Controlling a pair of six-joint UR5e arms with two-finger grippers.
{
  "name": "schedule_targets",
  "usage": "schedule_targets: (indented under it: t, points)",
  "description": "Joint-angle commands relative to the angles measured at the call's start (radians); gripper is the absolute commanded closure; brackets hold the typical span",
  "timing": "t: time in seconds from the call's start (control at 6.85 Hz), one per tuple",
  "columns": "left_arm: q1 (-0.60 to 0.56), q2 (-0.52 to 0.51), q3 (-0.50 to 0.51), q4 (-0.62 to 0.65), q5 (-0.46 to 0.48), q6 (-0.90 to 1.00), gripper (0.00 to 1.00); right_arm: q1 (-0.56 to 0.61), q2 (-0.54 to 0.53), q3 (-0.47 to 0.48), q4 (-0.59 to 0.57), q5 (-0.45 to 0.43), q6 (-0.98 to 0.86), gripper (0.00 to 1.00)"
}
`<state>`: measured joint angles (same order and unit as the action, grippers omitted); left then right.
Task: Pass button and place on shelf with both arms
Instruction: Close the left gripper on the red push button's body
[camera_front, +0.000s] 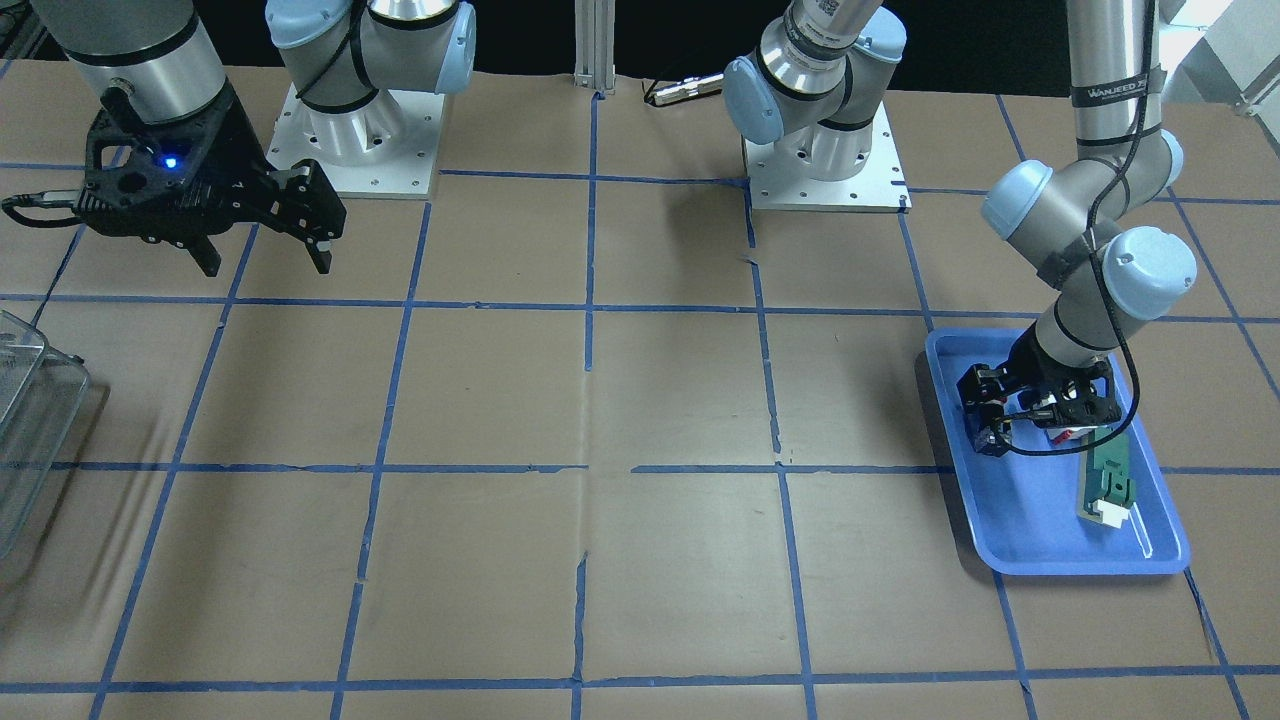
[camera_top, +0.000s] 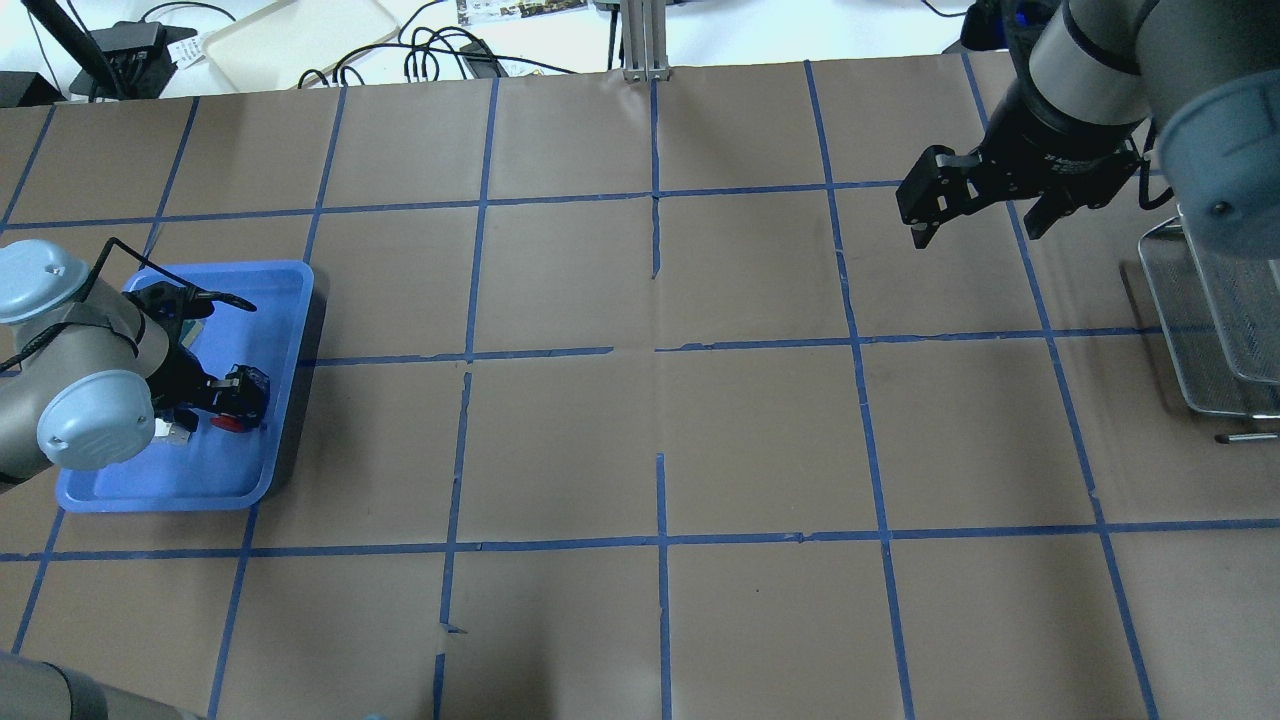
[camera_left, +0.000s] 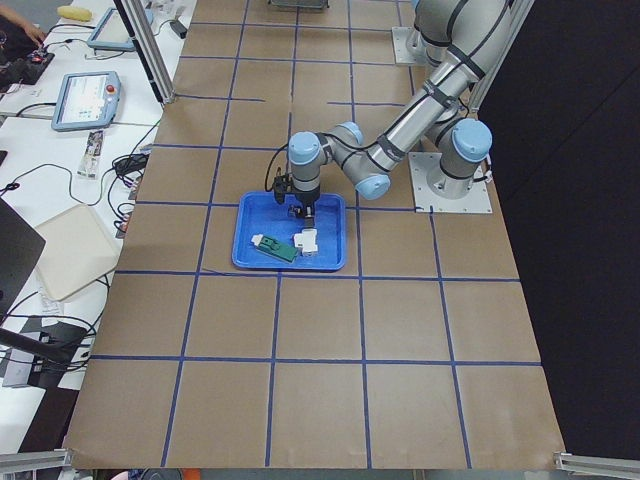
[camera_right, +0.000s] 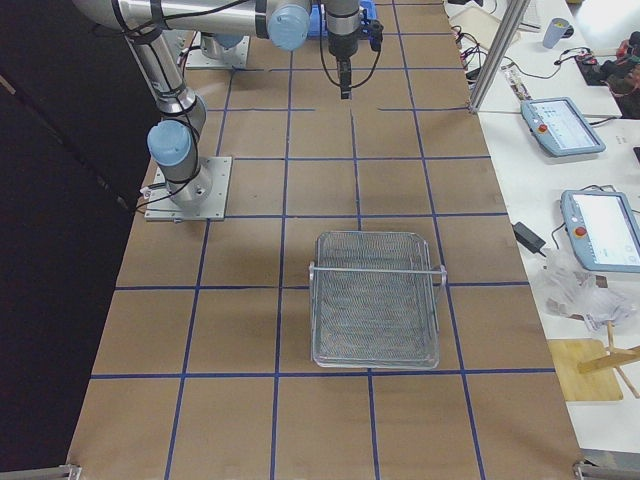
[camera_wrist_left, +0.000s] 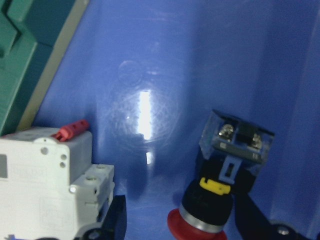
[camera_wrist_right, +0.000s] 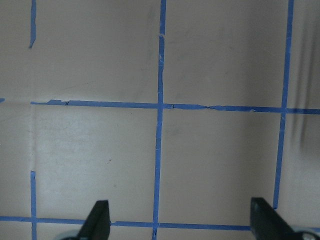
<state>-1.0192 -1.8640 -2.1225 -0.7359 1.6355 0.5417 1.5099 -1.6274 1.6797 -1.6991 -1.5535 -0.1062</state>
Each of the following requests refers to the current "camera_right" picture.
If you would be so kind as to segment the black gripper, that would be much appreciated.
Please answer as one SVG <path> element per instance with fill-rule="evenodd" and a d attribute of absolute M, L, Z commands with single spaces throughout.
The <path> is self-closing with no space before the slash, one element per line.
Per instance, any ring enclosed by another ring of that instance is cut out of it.
<path fill-rule="evenodd" d="M 358 31 L 347 35 L 328 32 L 329 52 L 337 59 L 340 98 L 349 99 L 352 90 L 352 68 L 350 58 L 358 50 Z"/>

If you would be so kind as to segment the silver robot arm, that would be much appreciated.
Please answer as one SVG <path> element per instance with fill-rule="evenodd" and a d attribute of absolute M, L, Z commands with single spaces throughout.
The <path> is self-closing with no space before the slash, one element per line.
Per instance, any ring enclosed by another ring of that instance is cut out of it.
<path fill-rule="evenodd" d="M 147 144 L 164 175 L 165 199 L 184 211 L 196 210 L 213 183 L 198 151 L 206 107 L 186 85 L 164 31 L 191 30 L 230 45 L 253 36 L 293 51 L 307 39 L 310 2 L 77 1 L 74 5 L 88 19 L 124 35 L 161 114 Z"/>

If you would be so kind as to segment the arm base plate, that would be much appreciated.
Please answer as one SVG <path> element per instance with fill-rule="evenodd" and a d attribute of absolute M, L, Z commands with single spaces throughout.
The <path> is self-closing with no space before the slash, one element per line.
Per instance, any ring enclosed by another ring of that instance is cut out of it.
<path fill-rule="evenodd" d="M 149 205 L 144 206 L 147 221 L 223 221 L 226 213 L 229 182 L 233 159 L 231 157 L 200 157 L 200 172 L 183 190 L 170 198 L 164 175 L 156 168 Z"/>
<path fill-rule="evenodd" d="M 186 68 L 191 70 L 245 69 L 250 37 L 197 32 L 187 54 Z"/>

